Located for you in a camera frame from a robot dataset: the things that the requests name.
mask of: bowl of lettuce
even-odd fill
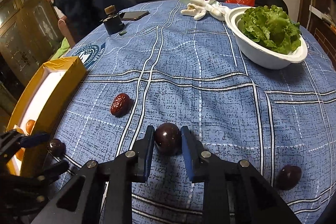
[[[293,23],[282,8],[244,8],[229,16],[228,26],[246,57],[269,69],[281,69],[306,58],[300,24]]]

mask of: wrinkled red fruit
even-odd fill
[[[280,190],[288,191],[293,189],[300,181],[302,175],[301,168],[296,165],[284,166],[276,177],[276,187]]]
[[[154,133],[158,151],[166,156],[172,156],[181,151],[182,136],[180,129],[173,123],[160,125]]]
[[[120,93],[117,95],[111,105],[111,114],[116,117],[125,115],[131,105],[131,99],[126,93]]]
[[[60,157],[65,153],[65,144],[59,139],[52,139],[48,143],[48,150],[54,157]]]

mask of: white bowl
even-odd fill
[[[280,54],[273,52],[251,39],[246,37],[240,30],[243,28],[243,20],[241,19],[245,10],[250,7],[239,7],[229,13],[227,23],[229,28],[235,35],[237,45],[239,49],[246,55],[252,62],[268,69],[282,69],[287,67],[290,63],[302,62],[308,54],[307,45],[300,35],[301,46],[299,46],[294,52],[290,54]]]

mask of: table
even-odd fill
[[[303,223],[314,223],[336,178],[330,60],[301,28],[306,60],[262,68],[239,51],[225,23],[210,15],[194,21],[182,8],[177,0],[136,5],[127,10],[150,14],[129,22],[125,35],[109,36],[101,25],[67,54],[80,56],[88,70],[55,135],[66,144],[71,168],[113,160],[147,125],[187,125],[206,149],[233,162],[247,159],[271,185],[284,165],[300,166],[300,183],[279,193]],[[110,105],[121,92],[135,107],[116,118]],[[69,178],[63,175],[55,189]],[[155,149],[148,182],[133,183],[132,192],[134,223],[201,221],[203,184],[190,183],[181,155],[163,157]]]

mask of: tablecloth logo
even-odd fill
[[[101,46],[90,45],[81,48],[74,55],[75,56],[77,55],[82,60],[84,67],[86,69],[89,69],[91,65],[95,63],[103,55],[104,50],[105,50],[105,43],[102,44]]]

